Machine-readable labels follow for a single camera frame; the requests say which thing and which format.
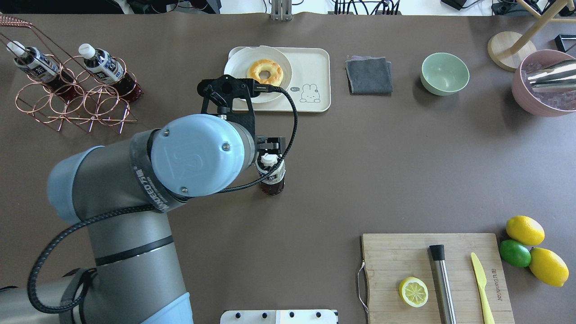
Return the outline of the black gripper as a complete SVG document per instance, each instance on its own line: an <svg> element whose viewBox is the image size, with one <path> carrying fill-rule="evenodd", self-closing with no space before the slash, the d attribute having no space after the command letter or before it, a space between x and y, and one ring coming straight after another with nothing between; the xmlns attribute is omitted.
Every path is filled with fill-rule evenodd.
<svg viewBox="0 0 576 324"><path fill-rule="evenodd" d="M264 154L283 155L286 150L285 137L266 137L258 135L256 137L256 156Z"/></svg>

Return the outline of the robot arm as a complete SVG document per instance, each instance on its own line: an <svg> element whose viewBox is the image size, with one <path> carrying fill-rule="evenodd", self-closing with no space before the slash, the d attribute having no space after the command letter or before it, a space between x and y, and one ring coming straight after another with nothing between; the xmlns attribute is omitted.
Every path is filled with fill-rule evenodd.
<svg viewBox="0 0 576 324"><path fill-rule="evenodd" d="M167 213L191 198L229 191L259 156L288 150L282 137L255 135L251 115L198 113L61 161L47 193L70 227L41 252L25 288L1 292L1 322L191 324ZM95 267L38 285L49 254L82 228Z"/></svg>

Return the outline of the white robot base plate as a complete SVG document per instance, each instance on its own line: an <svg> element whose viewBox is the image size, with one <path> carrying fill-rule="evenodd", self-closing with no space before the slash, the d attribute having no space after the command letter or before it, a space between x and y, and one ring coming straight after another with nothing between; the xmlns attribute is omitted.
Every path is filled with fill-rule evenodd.
<svg viewBox="0 0 576 324"><path fill-rule="evenodd" d="M220 324L338 324L337 310L229 310L220 317Z"/></svg>

